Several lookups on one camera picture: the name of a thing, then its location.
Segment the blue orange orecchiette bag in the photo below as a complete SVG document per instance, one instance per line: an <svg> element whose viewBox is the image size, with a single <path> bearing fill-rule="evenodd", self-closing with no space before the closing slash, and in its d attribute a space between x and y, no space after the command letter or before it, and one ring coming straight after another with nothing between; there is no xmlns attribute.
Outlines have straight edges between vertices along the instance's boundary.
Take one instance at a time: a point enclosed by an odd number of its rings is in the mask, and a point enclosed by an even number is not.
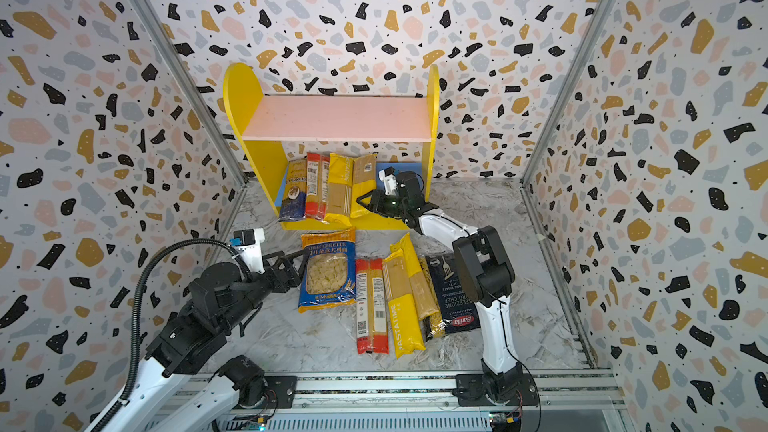
<svg viewBox="0 0 768 432"><path fill-rule="evenodd" d="M298 311L334 308L356 299L356 230L304 234L305 271Z"/></svg>

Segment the dark penne pasta bag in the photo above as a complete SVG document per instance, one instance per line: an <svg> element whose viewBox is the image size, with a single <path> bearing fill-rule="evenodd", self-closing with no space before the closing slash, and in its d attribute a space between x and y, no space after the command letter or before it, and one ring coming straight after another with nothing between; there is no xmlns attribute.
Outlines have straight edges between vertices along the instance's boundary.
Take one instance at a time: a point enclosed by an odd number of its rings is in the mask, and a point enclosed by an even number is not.
<svg viewBox="0 0 768 432"><path fill-rule="evenodd" d="M422 320L424 339L430 341L445 335L471 331L480 327L473 302L464 292L455 270L453 254L422 257L420 263L432 287L438 311Z"/></svg>

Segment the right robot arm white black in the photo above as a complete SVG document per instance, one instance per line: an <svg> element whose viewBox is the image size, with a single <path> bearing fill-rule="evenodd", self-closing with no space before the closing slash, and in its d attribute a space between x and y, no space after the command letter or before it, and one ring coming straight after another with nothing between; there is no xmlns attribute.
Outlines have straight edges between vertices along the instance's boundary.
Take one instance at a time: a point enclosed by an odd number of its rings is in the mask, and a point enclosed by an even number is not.
<svg viewBox="0 0 768 432"><path fill-rule="evenodd" d="M523 399L530 373L514 344L510 302L515 271L499 233L492 226L464 224L429 202L415 172L389 167L379 177L383 187L363 194L357 203L450 247L462 290L478 312L483 340L479 390L459 385L456 396L499 405Z"/></svg>

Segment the blue yellow pasta bag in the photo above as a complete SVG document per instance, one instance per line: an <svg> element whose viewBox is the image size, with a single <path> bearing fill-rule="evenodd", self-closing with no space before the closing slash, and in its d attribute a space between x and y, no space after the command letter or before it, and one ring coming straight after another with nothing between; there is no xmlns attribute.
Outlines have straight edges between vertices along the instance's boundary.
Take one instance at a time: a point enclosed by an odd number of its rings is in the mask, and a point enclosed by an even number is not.
<svg viewBox="0 0 768 432"><path fill-rule="evenodd" d="M307 190L307 165L305 159L295 159L288 163L286 181L280 204L278 220L295 222L305 217Z"/></svg>

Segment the yellow spaghetti pack bottom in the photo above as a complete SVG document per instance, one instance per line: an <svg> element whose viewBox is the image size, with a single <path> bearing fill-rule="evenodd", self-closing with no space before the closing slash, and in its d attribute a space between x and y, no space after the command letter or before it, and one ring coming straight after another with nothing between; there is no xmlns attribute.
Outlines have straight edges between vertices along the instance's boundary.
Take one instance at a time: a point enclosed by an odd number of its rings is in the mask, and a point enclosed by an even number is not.
<svg viewBox="0 0 768 432"><path fill-rule="evenodd" d="M383 260L383 272L395 357L425 349L420 319L401 250Z"/></svg>

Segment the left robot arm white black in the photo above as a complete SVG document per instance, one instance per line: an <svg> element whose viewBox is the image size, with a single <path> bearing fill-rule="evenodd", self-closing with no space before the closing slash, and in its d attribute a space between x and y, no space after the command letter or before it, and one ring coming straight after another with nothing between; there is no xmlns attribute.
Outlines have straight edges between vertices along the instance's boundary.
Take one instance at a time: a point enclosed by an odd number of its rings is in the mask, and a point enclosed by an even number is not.
<svg viewBox="0 0 768 432"><path fill-rule="evenodd" d="M131 348L123 390L89 425L91 431L142 431L152 419L227 343L247 325L273 293L298 287L305 252L266 255L263 271L239 262L208 267L190 285L191 298L146 346ZM269 378L251 359L228 359L193 398L156 425L158 431L200 431L240 407L263 428L281 409L292 407L294 376Z"/></svg>

